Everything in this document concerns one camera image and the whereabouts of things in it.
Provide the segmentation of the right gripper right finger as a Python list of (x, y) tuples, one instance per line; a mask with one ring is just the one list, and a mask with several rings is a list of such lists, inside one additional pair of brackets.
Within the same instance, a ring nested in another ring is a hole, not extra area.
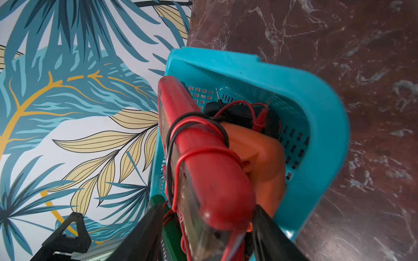
[(252, 225), (254, 256), (257, 261), (308, 261), (259, 205), (256, 206)]

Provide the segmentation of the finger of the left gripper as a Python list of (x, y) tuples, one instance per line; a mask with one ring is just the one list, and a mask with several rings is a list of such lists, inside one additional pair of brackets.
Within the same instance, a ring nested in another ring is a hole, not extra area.
[[(75, 223), (77, 236), (67, 237), (64, 231)], [(81, 213), (73, 212), (67, 219), (43, 242), (40, 250), (30, 261), (73, 261), (71, 254), (87, 253), (91, 246), (91, 238)]]

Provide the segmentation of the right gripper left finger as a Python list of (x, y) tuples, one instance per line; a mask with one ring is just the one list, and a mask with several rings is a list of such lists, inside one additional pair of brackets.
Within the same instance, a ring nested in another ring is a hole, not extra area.
[(136, 227), (108, 257), (109, 261), (156, 261), (160, 256), (163, 228), (163, 203), (158, 203), (141, 218)]

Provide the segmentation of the green multimeter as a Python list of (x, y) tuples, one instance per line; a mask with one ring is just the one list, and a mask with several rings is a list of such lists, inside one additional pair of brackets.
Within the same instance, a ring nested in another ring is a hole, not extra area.
[(164, 204), (163, 228), (161, 236), (161, 254), (159, 261), (187, 261), (186, 254), (181, 248), (182, 232), (177, 215), (168, 206), (165, 198), (158, 194), (150, 198), (150, 206)]

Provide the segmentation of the small orange clamp meter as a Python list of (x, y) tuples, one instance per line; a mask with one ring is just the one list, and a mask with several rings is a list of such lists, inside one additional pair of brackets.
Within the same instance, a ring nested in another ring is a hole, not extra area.
[(241, 159), (256, 201), (273, 217), (285, 193), (285, 153), (281, 143), (249, 128), (222, 122), (230, 149)]

